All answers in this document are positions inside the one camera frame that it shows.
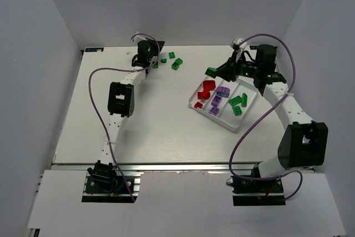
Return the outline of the green small lego brick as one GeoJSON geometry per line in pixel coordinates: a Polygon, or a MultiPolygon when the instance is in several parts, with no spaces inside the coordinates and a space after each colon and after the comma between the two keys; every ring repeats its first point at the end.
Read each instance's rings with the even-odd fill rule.
{"type": "Polygon", "coordinates": [[[175,53],[174,52],[169,52],[168,55],[169,55],[170,59],[174,59],[175,58],[175,53]]]}

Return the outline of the purple paw print lego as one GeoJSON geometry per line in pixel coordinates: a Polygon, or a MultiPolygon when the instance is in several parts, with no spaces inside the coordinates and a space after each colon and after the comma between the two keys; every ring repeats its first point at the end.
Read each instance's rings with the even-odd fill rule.
{"type": "Polygon", "coordinates": [[[219,86],[217,87],[216,94],[220,97],[228,98],[230,95],[230,88],[219,86]]]}

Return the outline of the green square lego brick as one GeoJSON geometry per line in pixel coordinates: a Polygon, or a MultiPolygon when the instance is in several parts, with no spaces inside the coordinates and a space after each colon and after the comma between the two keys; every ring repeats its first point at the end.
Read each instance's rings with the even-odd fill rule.
{"type": "Polygon", "coordinates": [[[217,76],[217,75],[216,75],[216,72],[217,72],[216,68],[208,67],[207,70],[206,70],[206,72],[205,72],[205,75],[208,76],[208,77],[210,77],[210,78],[215,79],[216,76],[217,76]]]}

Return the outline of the red rounded lego brick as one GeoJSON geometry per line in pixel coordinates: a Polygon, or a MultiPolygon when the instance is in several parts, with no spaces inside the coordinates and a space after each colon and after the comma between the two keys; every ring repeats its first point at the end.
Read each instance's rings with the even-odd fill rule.
{"type": "Polygon", "coordinates": [[[214,80],[204,80],[202,86],[204,92],[209,92],[211,90],[215,90],[216,82],[214,80]]]}

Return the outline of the green long lego plate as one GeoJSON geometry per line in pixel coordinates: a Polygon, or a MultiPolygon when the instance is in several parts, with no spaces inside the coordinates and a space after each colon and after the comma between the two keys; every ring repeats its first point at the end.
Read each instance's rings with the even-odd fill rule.
{"type": "Polygon", "coordinates": [[[232,107],[234,107],[234,106],[236,106],[238,104],[241,104],[241,103],[242,103],[242,97],[239,96],[239,95],[229,100],[229,104],[232,107]]]}

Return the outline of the green long lego brick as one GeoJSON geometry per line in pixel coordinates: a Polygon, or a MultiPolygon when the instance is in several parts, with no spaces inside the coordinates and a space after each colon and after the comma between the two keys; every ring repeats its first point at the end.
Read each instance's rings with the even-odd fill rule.
{"type": "Polygon", "coordinates": [[[247,103],[248,103],[248,96],[246,93],[242,94],[242,100],[241,100],[241,105],[243,107],[247,107],[247,103]]]}

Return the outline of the small purple lego brick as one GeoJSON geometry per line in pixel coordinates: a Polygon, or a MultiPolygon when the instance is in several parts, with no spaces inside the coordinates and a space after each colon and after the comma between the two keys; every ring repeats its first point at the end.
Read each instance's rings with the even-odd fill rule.
{"type": "Polygon", "coordinates": [[[211,105],[214,107],[217,107],[221,103],[222,97],[219,95],[216,95],[214,99],[211,102],[211,105]]]}

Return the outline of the red long lego brick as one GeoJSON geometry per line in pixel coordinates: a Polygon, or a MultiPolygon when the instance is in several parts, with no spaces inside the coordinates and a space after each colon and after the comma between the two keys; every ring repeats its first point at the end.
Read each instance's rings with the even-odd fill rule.
{"type": "Polygon", "coordinates": [[[204,89],[201,92],[197,93],[197,98],[199,100],[208,100],[211,97],[211,90],[209,88],[204,89]]]}

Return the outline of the purple square lego brick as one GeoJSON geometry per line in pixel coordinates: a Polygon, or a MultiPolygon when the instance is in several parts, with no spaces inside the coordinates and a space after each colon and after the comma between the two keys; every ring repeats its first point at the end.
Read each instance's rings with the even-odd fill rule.
{"type": "Polygon", "coordinates": [[[214,116],[217,116],[220,112],[220,109],[218,107],[212,106],[212,108],[209,110],[209,114],[212,114],[214,116]]]}

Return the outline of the small red lego brick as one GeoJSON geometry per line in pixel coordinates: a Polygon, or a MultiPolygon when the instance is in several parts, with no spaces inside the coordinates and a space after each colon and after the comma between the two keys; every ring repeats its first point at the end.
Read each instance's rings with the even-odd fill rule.
{"type": "Polygon", "coordinates": [[[196,103],[194,104],[194,108],[195,108],[195,109],[202,109],[202,108],[203,108],[203,104],[200,103],[200,102],[196,102],[196,103]]]}

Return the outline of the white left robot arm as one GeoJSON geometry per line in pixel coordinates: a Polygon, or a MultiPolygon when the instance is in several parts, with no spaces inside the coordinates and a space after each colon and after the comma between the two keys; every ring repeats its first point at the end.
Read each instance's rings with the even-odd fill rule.
{"type": "Polygon", "coordinates": [[[88,169],[88,173],[93,180],[93,184],[110,194],[127,193],[133,196],[133,183],[128,181],[121,170],[114,155],[114,148],[119,141],[120,134],[128,119],[133,115],[135,108],[135,88],[148,76],[153,66],[158,64],[160,52],[165,42],[156,41],[149,37],[135,37],[134,42],[138,47],[137,54],[131,61],[132,69],[117,69],[103,67],[93,70],[88,78],[88,92],[91,104],[96,112],[105,133],[105,141],[102,153],[93,168],[88,169]],[[126,76],[119,82],[112,82],[109,86],[108,122],[106,123],[96,106],[93,92],[92,79],[94,74],[111,70],[126,73],[126,76]]]}

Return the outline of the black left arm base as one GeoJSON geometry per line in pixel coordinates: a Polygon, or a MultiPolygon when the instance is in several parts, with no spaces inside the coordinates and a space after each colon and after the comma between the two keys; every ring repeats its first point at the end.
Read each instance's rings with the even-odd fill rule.
{"type": "Polygon", "coordinates": [[[112,163],[97,161],[87,169],[83,203],[132,204],[138,197],[138,177],[122,175],[112,163]]]}

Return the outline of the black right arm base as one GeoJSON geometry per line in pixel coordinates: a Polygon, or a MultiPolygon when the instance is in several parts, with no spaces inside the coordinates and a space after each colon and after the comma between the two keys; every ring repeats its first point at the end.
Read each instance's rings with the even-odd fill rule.
{"type": "Polygon", "coordinates": [[[231,176],[226,185],[232,188],[234,206],[286,205],[280,180],[254,181],[231,176]]]}

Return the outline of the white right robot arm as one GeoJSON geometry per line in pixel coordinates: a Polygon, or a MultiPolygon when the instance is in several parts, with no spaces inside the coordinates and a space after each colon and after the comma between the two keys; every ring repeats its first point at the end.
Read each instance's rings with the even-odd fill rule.
{"type": "Polygon", "coordinates": [[[231,57],[211,74],[227,82],[234,82],[240,76],[252,78],[255,88],[272,106],[244,133],[241,141],[272,112],[277,114],[285,129],[277,154],[257,164],[249,176],[233,173],[240,180],[275,180],[324,163],[328,127],[312,119],[297,103],[292,94],[293,86],[288,85],[276,70],[276,57],[275,46],[260,44],[256,47],[255,59],[247,61],[241,46],[234,45],[231,57]]]}

